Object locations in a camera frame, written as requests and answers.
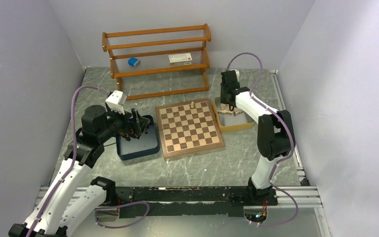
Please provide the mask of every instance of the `wooden chessboard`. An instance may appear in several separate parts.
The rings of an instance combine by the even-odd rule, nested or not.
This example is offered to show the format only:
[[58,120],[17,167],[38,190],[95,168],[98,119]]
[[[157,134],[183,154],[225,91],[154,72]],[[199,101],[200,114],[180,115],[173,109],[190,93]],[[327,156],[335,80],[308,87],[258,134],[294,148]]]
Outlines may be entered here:
[[155,108],[163,157],[174,158],[223,147],[210,99]]

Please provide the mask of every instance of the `white box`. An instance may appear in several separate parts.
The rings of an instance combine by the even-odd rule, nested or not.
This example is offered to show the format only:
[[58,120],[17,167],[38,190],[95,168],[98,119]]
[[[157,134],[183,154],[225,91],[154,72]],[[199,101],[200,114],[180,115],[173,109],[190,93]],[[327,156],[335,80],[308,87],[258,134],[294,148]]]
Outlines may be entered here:
[[190,53],[180,53],[169,55],[169,65],[171,67],[191,65],[192,57]]
[[115,90],[106,100],[105,103],[108,105],[110,109],[113,111],[125,114],[124,108],[122,105],[124,105],[125,100],[127,99],[127,95],[123,93],[122,91]]

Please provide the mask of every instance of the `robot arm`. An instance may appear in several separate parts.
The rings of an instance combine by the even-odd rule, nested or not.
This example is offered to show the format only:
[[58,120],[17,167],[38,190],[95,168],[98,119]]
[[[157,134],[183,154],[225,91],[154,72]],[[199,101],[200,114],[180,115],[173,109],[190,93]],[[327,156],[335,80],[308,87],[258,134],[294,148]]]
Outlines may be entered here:
[[252,183],[256,189],[268,188],[270,186],[268,177],[272,167],[280,156],[287,155],[291,149],[287,132],[270,110],[283,118],[294,139],[290,113],[287,110],[278,111],[272,107],[264,108],[254,101],[253,98],[266,105],[255,95],[251,96],[247,87],[240,87],[237,71],[222,72],[221,76],[220,102],[228,104],[230,110],[233,110],[234,107],[240,108],[258,124],[258,149],[261,157],[255,173],[252,175]]
[[[150,120],[141,117],[135,109],[132,109],[132,113],[124,111],[122,105],[125,99],[125,94],[115,91],[106,99],[106,108],[92,105],[85,110],[85,114],[82,116],[82,128],[76,132],[77,156],[73,169],[65,179],[62,178],[72,164],[73,144],[71,143],[64,154],[65,159],[62,161],[60,170],[43,200],[24,224],[12,226],[9,231],[10,237],[24,237],[31,228],[33,228],[33,232],[30,236],[70,236],[95,207],[116,201],[115,182],[97,177],[91,182],[91,186],[82,197],[68,207],[79,181],[90,172],[104,152],[106,141],[119,135],[127,140],[130,137],[138,139],[146,130]],[[50,197],[50,191],[59,181],[61,184]],[[48,205],[45,210],[41,210],[45,201],[48,201]],[[32,227],[39,211],[42,212],[41,218]]]

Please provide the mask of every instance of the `gray wall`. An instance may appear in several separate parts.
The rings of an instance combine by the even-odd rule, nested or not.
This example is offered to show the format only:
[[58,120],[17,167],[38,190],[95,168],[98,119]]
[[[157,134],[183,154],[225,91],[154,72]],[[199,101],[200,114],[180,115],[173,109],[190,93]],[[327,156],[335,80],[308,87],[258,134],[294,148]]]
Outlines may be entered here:
[[[314,0],[53,0],[51,5],[85,66],[109,67],[101,48],[102,32],[202,25],[211,67],[225,67],[243,51],[258,54],[267,69],[277,69]],[[235,68],[258,68],[249,56]]]
[[0,1],[0,237],[48,184],[82,75],[46,1]]
[[333,236],[379,236],[379,1],[316,0],[278,77]]

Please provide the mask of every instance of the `gray marble surface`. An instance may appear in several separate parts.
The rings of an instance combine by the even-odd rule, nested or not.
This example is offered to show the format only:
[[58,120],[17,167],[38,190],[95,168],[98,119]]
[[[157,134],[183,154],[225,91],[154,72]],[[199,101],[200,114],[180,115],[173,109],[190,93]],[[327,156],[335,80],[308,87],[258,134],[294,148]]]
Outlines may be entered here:
[[[156,119],[156,106],[205,97],[213,99],[220,95],[220,72],[223,71],[224,69],[219,68],[207,69],[209,91],[126,101],[124,108],[128,111],[135,108],[140,115],[152,115]],[[240,70],[241,86],[251,86],[258,76],[258,70]],[[202,76],[198,70],[182,71],[124,78],[123,91],[128,95],[136,95],[199,87],[202,84]],[[98,86],[110,91],[116,89],[116,82],[111,79],[109,68],[88,68],[82,85]],[[274,82],[268,70],[264,71],[255,94],[268,105],[280,109]],[[80,92],[75,107],[76,129],[81,126],[84,110],[90,105],[104,105],[105,99],[105,94],[92,89]],[[112,179],[117,186],[246,185],[260,157],[256,144],[257,129],[255,125],[252,129],[222,133],[225,141],[223,149],[170,161],[163,159],[162,150],[155,155],[122,161],[117,156],[115,145],[105,147],[105,152],[79,186],[87,187],[96,176]],[[71,141],[69,125],[53,177],[59,170],[63,154]],[[300,185],[294,159],[281,163],[275,173],[274,183],[282,186]]]

